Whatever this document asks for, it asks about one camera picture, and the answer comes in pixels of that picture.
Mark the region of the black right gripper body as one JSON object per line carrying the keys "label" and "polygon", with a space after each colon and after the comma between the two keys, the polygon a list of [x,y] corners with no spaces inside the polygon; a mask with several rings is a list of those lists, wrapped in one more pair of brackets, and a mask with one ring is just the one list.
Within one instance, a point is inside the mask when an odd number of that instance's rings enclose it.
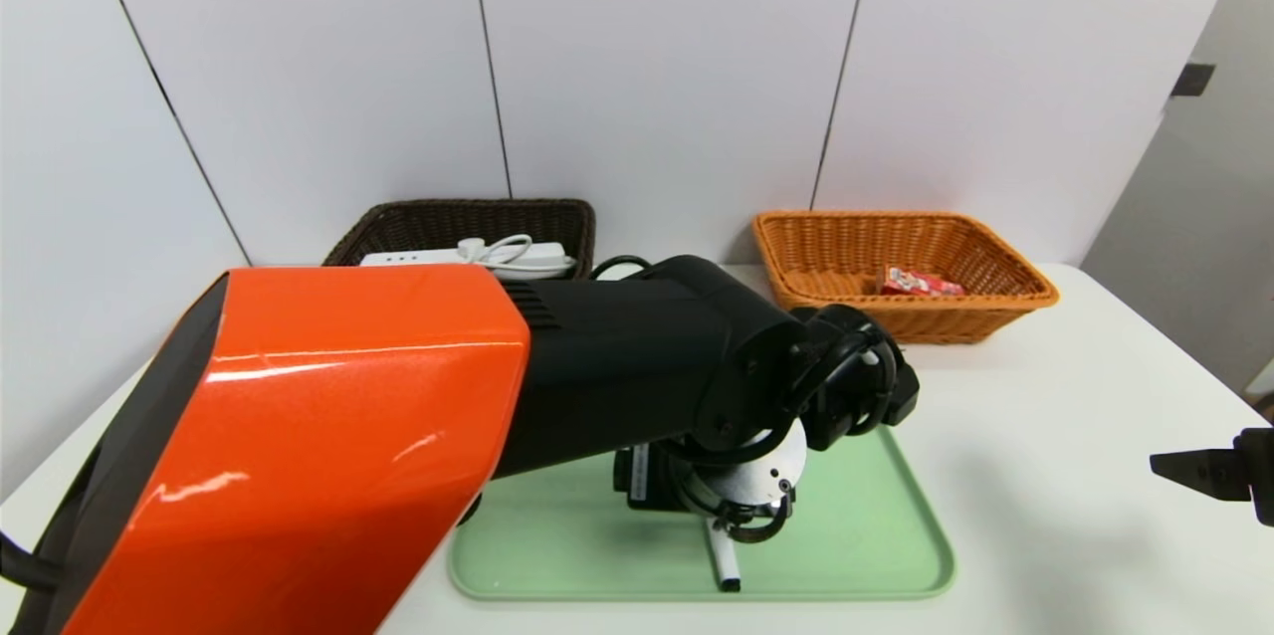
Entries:
{"label": "black right gripper body", "polygon": [[1233,440],[1257,522],[1273,527],[1273,428],[1245,428]]}

